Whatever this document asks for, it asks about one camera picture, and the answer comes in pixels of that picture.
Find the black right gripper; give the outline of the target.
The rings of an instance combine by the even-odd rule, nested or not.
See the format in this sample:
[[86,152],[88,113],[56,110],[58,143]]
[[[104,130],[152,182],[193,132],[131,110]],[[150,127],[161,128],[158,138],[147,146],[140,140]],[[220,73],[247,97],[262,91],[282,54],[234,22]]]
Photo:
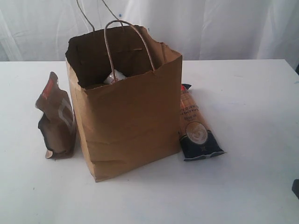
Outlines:
[[299,194],[299,179],[295,179],[292,184],[292,192],[294,194]]

